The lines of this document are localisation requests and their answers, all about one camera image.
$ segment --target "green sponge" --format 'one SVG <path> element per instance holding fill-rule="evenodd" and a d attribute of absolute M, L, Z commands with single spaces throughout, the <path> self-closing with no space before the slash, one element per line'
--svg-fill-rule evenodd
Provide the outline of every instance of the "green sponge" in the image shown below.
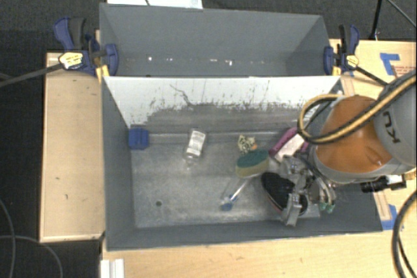
<path fill-rule="evenodd" d="M 269 166 L 269 153 L 267 150 L 251 150 L 237 160 L 236 175 L 251 177 L 263 173 Z"/>

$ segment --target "wooden table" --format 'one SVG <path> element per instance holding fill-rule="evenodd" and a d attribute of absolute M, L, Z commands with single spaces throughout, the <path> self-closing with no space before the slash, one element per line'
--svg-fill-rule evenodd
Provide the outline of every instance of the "wooden table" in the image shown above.
<path fill-rule="evenodd" d="M 416 66 L 416 44 L 361 41 L 357 56 L 366 70 L 391 81 L 380 53 L 399 54 L 392 65 Z M 57 54 L 48 54 L 48 65 Z M 343 76 L 347 94 L 375 97 L 380 91 L 361 74 Z M 39 238 L 41 242 L 90 240 L 104 229 L 100 90 L 95 78 L 59 70 L 46 78 L 44 159 Z M 384 191 L 399 208 L 416 189 Z M 416 208 L 404 222 L 403 243 L 417 258 Z M 391 231 L 267 242 L 107 252 L 124 259 L 134 277 L 395 277 Z"/>

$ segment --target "blue block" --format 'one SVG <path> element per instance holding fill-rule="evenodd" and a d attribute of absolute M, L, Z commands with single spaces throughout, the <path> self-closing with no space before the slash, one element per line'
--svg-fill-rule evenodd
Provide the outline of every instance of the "blue block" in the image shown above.
<path fill-rule="evenodd" d="M 144 150 L 149 146 L 149 131 L 143 128 L 129 129 L 129 147 L 131 150 Z"/>

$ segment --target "small glass bottle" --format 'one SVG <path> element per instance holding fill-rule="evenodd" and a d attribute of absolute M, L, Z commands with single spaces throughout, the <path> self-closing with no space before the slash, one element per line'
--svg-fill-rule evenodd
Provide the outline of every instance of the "small glass bottle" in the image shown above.
<path fill-rule="evenodd" d="M 201 130 L 191 129 L 188 136 L 188 144 L 184 149 L 186 160 L 199 159 L 203 155 L 203 147 L 207 134 Z"/>

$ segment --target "gray bin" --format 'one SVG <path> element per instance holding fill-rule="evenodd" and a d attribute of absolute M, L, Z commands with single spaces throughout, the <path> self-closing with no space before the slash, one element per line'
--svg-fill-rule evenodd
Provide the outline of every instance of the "gray bin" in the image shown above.
<path fill-rule="evenodd" d="M 100 34 L 121 57 L 118 76 L 102 85 L 108 250 L 381 229 L 372 196 L 357 186 L 338 193 L 332 215 L 296 228 L 279 221 L 259 179 L 230 212 L 219 209 L 236 178 L 239 134 L 269 149 L 308 98 L 336 84 L 320 76 L 321 17 L 101 5 Z M 131 126 L 149 130 L 148 148 L 129 149 Z M 190 128 L 207 132 L 192 165 L 182 158 Z"/>

